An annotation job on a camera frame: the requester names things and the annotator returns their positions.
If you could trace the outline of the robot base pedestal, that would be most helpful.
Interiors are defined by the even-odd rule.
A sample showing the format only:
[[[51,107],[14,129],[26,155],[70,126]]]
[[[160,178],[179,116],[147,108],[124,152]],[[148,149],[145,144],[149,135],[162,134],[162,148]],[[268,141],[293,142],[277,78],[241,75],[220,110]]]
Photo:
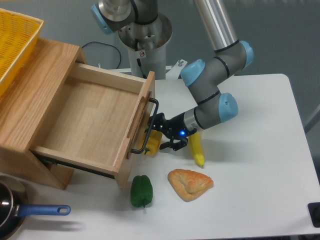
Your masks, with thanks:
[[[162,13],[150,24],[130,23],[118,31],[119,39],[126,46],[131,74],[146,78],[155,72],[156,80],[177,79],[187,64],[179,60],[174,66],[167,66],[167,44],[172,37],[172,24]]]

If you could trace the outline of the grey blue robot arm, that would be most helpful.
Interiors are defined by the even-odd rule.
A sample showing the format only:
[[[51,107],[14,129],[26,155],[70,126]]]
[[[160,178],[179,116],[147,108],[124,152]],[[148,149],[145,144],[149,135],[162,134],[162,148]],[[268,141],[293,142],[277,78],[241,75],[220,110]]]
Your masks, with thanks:
[[[196,107],[171,119],[163,113],[152,116],[149,130],[167,137],[160,149],[180,150],[195,133],[224,123],[238,114],[235,98],[221,93],[219,84],[250,65],[254,51],[240,41],[225,6],[220,0],[198,0],[197,9],[215,52],[210,61],[198,59],[180,71]],[[166,44],[172,36],[169,19],[158,11],[155,0],[101,0],[91,7],[100,29],[118,33],[126,45],[133,76],[146,78],[153,71],[157,79],[166,76]]]

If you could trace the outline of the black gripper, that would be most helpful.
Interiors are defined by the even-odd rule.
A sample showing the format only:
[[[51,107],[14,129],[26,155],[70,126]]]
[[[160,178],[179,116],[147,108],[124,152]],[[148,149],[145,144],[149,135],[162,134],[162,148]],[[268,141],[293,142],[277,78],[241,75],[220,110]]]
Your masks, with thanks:
[[[160,144],[159,149],[164,150],[170,148],[174,151],[178,151],[188,144],[187,137],[197,132],[196,127],[192,127],[191,130],[185,124],[185,114],[181,113],[169,120],[166,120],[163,112],[157,113],[155,116],[150,116],[147,122],[145,132],[150,128],[158,132],[163,133],[170,141]]]

